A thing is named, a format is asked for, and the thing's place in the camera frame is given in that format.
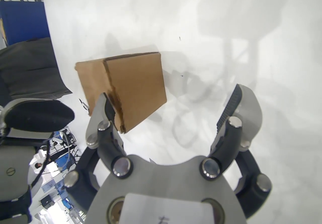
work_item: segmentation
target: screw head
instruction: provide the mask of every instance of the screw head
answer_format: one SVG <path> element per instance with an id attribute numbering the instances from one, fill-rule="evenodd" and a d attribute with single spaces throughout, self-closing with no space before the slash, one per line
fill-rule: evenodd
<path id="1" fill-rule="evenodd" d="M 211 179 L 218 177 L 220 174 L 219 164 L 211 158 L 206 158 L 202 161 L 201 169 L 204 175 Z"/>
<path id="2" fill-rule="evenodd" d="M 272 189 L 272 182 L 262 173 L 257 176 L 256 184 L 263 192 L 269 192 Z"/>
<path id="3" fill-rule="evenodd" d="M 240 128 L 242 126 L 242 121 L 236 116 L 230 116 L 228 121 L 229 124 L 235 128 Z"/>
<path id="4" fill-rule="evenodd" d="M 249 142 L 248 140 L 241 140 L 240 142 L 240 146 L 243 148 L 248 149 L 251 146 L 251 142 Z"/>
<path id="5" fill-rule="evenodd" d="M 97 126 L 97 129 L 99 131 L 105 131 L 107 128 L 111 126 L 111 122 L 109 120 L 102 120 L 99 125 Z"/>
<path id="6" fill-rule="evenodd" d="M 70 187 L 73 187 L 77 181 L 78 181 L 78 172 L 70 171 L 66 174 L 64 178 L 64 185 L 67 188 L 70 188 Z"/>
<path id="7" fill-rule="evenodd" d="M 9 169 L 7 169 L 6 170 L 6 174 L 8 175 L 8 176 L 12 176 L 12 175 L 14 175 L 16 173 L 16 169 L 15 168 L 9 168 Z"/>
<path id="8" fill-rule="evenodd" d="M 89 137 L 87 137 L 86 144 L 91 149 L 97 148 L 98 147 L 97 134 L 92 133 Z"/>
<path id="9" fill-rule="evenodd" d="M 113 173 L 117 177 L 126 176 L 131 169 L 131 161 L 126 157 L 119 158 L 113 166 Z"/>

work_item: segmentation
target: blue panel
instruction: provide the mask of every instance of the blue panel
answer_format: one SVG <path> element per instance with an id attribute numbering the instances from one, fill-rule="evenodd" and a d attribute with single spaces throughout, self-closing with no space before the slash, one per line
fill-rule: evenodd
<path id="1" fill-rule="evenodd" d="M 62 168 L 61 171 L 64 171 L 67 168 L 67 163 L 68 160 L 68 153 L 65 154 L 64 156 L 61 156 L 59 159 L 55 160 L 55 163 L 57 164 L 57 167 Z"/>
<path id="2" fill-rule="evenodd" d="M 0 2 L 8 45 L 50 37 L 43 2 Z"/>

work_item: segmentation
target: black cable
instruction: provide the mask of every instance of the black cable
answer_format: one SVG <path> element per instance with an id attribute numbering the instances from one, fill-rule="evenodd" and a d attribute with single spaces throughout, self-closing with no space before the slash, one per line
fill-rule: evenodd
<path id="1" fill-rule="evenodd" d="M 37 175 L 36 179 L 34 179 L 34 181 L 32 182 L 32 184 L 31 184 L 31 188 L 33 188 L 33 187 L 36 185 L 36 183 L 37 183 L 37 182 L 38 182 L 38 180 L 40 179 L 41 175 L 43 174 L 43 172 L 44 172 L 44 170 L 45 170 L 45 168 L 46 168 L 46 166 L 47 166 L 47 164 L 48 164 L 48 161 L 49 161 L 49 148 L 50 148 L 50 142 L 49 142 L 49 140 L 48 140 L 48 141 L 47 141 L 47 153 L 46 153 L 46 159 L 45 159 L 45 162 L 43 163 L 43 166 L 42 166 L 42 168 L 41 168 L 40 172 L 38 173 L 38 175 Z"/>

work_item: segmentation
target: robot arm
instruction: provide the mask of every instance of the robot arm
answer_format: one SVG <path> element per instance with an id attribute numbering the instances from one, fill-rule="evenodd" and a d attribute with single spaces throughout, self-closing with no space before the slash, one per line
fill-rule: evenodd
<path id="1" fill-rule="evenodd" d="M 246 223 L 267 199 L 271 182 L 248 150 L 262 122 L 260 106 L 249 88 L 236 86 L 217 123 L 217 136 L 209 155 L 172 166 L 127 156 L 113 123 L 114 115 L 106 94 L 101 94 L 86 130 L 88 147 L 75 170 L 64 179 L 72 203 L 87 213 L 87 223 L 119 223 L 124 201 L 131 193 L 209 203 L 215 224 Z M 52 132 L 73 119 L 72 110 L 59 101 L 22 99 L 3 109 L 0 224 L 31 221 L 30 190 L 37 179 L 28 185 L 29 163 L 40 146 L 48 143 Z M 100 158 L 111 171 L 101 187 L 93 174 Z M 222 175 L 233 160 L 242 173 L 235 191 Z"/>
<path id="2" fill-rule="evenodd" d="M 113 107 L 101 94 L 86 132 L 88 148 L 64 179 L 72 202 L 87 213 L 87 223 L 106 223 L 106 219 L 118 223 L 129 193 L 207 202 L 216 224 L 246 223 L 271 191 L 269 178 L 248 150 L 261 127 L 262 113 L 254 93 L 245 86 L 236 86 L 218 121 L 210 154 L 182 164 L 161 166 L 127 156 L 113 120 Z M 111 171 L 101 188 L 93 175 L 99 158 Z M 222 176 L 233 160 L 242 173 L 235 191 Z"/>

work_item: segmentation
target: black bracket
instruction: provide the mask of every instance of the black bracket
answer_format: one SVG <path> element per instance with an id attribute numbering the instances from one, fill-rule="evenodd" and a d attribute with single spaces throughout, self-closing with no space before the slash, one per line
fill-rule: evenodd
<path id="1" fill-rule="evenodd" d="M 266 175 L 261 174 L 249 150 L 239 152 L 236 162 L 242 175 L 235 189 L 235 195 L 244 211 L 245 217 L 249 218 L 260 209 L 268 198 L 271 192 L 271 183 Z M 259 176 L 263 176 L 268 180 L 268 187 L 264 190 L 258 185 Z"/>

